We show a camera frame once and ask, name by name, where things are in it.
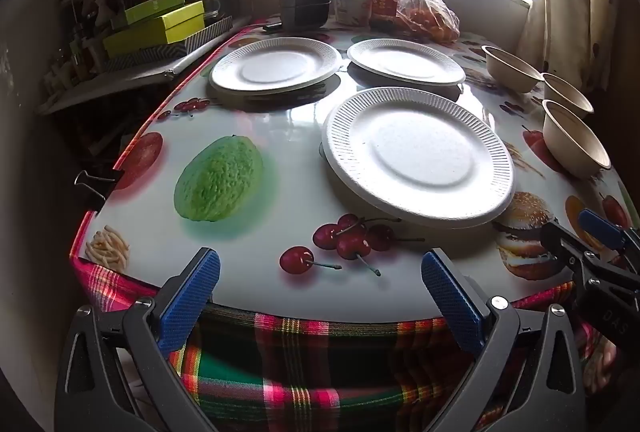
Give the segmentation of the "beige paper bowl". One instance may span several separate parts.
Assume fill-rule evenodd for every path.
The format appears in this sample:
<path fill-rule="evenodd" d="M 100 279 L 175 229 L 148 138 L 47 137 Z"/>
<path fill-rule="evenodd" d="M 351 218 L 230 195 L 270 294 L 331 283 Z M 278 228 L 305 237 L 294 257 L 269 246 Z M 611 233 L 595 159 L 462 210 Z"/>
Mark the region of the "beige paper bowl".
<path fill-rule="evenodd" d="M 544 78 L 544 98 L 546 100 L 553 100 L 561 104 L 581 119 L 594 113 L 588 98 L 570 82 L 548 72 L 544 72 L 542 77 Z"/>
<path fill-rule="evenodd" d="M 542 74 L 528 62 L 501 48 L 483 45 L 488 74 L 500 85 L 518 93 L 532 92 L 544 80 Z"/>
<path fill-rule="evenodd" d="M 554 100 L 543 100 L 542 134 L 549 152 L 575 178 L 611 170 L 612 162 L 593 130 L 574 112 Z"/>

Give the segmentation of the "white paper plate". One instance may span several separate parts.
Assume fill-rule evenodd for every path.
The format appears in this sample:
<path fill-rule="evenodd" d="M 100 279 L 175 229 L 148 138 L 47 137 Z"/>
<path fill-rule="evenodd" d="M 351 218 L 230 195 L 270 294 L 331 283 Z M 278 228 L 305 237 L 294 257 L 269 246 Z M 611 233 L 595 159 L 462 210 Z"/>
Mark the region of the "white paper plate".
<path fill-rule="evenodd" d="M 453 86 L 465 80 L 462 67 L 444 53 L 416 42 L 397 39 L 361 41 L 347 50 L 358 67 L 397 81 Z"/>
<path fill-rule="evenodd" d="M 299 90 L 333 76 L 342 55 L 324 42 L 282 36 L 237 48 L 209 74 L 217 91 L 233 95 L 268 95 Z"/>
<path fill-rule="evenodd" d="M 335 175 L 362 200 L 426 227 L 486 224 L 514 195 L 510 152 L 491 127 L 415 88 L 350 96 L 326 117 L 322 148 Z"/>

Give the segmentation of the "plaid red green cloth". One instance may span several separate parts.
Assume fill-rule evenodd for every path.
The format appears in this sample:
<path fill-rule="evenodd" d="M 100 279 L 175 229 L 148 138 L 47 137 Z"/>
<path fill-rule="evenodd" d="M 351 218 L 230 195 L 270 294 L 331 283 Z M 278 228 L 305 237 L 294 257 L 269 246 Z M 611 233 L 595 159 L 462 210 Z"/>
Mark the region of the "plaid red green cloth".
<path fill-rule="evenodd" d="M 70 262 L 104 313 L 157 292 L 79 256 Z M 576 324 L 585 389 L 597 393 L 610 383 L 620 352 L 585 322 Z M 349 325 L 210 306 L 168 365 L 219 431 L 422 431 L 472 357 L 441 318 Z M 126 412 L 132 403 L 127 410 L 142 414 L 129 415 L 134 423 L 141 418 L 152 431 L 168 431 L 136 372 L 129 375 L 115 409 Z M 137 423 L 108 423 L 116 419 L 108 404 L 101 400 L 105 416 L 80 430 L 136 430 Z"/>

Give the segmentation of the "black binder clip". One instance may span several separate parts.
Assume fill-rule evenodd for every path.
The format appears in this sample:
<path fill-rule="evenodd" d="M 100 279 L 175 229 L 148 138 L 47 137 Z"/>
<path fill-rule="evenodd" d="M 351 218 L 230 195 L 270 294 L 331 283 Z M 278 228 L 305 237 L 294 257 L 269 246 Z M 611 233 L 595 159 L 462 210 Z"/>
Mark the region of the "black binder clip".
<path fill-rule="evenodd" d="M 123 176 L 124 172 L 113 169 L 106 171 L 81 170 L 74 179 L 74 185 L 87 192 L 87 208 L 99 211 Z"/>

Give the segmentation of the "cream patterned curtain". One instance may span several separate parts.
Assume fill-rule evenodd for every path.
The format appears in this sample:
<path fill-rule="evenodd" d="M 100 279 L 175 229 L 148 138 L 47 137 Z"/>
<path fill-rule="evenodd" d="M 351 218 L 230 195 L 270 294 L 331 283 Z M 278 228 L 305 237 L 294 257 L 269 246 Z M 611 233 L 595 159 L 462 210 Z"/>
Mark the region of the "cream patterned curtain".
<path fill-rule="evenodd" d="M 629 91 L 639 65 L 639 0 L 533 0 L 516 54 L 585 92 Z"/>

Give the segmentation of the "white side shelf board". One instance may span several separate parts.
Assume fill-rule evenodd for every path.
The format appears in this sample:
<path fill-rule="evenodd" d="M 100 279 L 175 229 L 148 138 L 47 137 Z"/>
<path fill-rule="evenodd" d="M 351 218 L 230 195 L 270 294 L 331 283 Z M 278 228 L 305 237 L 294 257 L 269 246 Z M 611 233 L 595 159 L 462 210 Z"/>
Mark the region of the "white side shelf board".
<path fill-rule="evenodd" d="M 54 102 L 42 104 L 36 109 L 36 114 L 47 116 L 89 100 L 96 100 L 99 97 L 141 88 L 145 85 L 171 82 L 199 58 L 209 54 L 249 23 L 250 16 L 232 19 L 229 30 L 215 36 L 186 56 L 100 74 L 96 78 L 82 82 L 72 90 L 62 93 Z"/>

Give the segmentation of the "red label glass jar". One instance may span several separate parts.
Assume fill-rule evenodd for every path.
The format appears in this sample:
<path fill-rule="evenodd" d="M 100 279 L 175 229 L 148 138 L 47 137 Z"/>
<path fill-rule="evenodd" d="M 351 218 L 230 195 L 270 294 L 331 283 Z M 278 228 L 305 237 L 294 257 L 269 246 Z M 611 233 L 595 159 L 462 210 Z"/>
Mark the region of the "red label glass jar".
<path fill-rule="evenodd" d="M 372 0 L 370 26 L 378 30 L 392 30 L 396 25 L 399 0 Z"/>

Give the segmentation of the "white plastic tub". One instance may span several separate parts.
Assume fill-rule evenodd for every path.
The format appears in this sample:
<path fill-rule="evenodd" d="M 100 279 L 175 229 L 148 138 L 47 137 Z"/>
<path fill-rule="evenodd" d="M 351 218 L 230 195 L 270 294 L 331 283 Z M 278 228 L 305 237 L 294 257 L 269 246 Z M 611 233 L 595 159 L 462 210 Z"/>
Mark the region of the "white plastic tub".
<path fill-rule="evenodd" d="M 369 25 L 372 0 L 331 0 L 335 21 L 343 26 Z"/>

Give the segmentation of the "lime green box lower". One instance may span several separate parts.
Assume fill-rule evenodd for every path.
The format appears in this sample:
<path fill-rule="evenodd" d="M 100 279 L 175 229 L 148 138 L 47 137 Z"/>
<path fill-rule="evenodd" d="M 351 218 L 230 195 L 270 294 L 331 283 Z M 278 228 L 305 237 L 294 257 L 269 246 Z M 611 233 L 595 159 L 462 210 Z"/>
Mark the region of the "lime green box lower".
<path fill-rule="evenodd" d="M 137 22 L 103 40 L 109 58 L 186 40 L 205 28 L 204 5 L 196 1 L 169 13 Z"/>

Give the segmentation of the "lime green box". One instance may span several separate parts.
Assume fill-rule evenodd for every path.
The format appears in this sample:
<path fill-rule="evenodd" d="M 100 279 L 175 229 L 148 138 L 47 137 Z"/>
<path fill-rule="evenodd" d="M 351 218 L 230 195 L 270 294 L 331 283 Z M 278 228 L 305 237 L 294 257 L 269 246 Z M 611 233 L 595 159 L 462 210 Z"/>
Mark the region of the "lime green box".
<path fill-rule="evenodd" d="M 186 0 L 147 0 L 123 10 L 111 19 L 113 30 L 125 29 L 149 18 L 171 12 L 182 7 Z"/>
<path fill-rule="evenodd" d="M 186 40 L 205 28 L 204 5 L 196 1 L 169 13 L 137 22 L 103 40 L 109 58 Z"/>

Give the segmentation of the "lime green box upper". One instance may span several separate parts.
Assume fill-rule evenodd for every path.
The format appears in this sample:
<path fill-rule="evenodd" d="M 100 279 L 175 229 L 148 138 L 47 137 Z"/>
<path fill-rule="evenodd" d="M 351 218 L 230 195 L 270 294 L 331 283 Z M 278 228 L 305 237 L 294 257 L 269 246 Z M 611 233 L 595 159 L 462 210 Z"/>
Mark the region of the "lime green box upper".
<path fill-rule="evenodd" d="M 123 10 L 111 19 L 113 30 L 125 29 L 149 18 L 171 12 L 182 7 L 186 0 L 147 0 Z"/>

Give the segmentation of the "grey zigzag pattern box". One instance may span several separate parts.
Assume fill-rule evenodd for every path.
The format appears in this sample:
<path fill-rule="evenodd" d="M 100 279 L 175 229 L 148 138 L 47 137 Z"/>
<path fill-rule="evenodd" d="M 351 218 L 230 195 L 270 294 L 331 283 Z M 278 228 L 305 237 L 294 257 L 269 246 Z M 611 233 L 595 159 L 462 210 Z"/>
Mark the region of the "grey zigzag pattern box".
<path fill-rule="evenodd" d="M 152 46 L 152 48 L 142 48 L 142 50 L 110 58 L 106 63 L 105 72 L 115 72 L 162 60 L 186 57 L 206 43 L 213 41 L 217 36 L 229 32 L 231 28 L 231 16 L 220 18 L 182 41 Z"/>

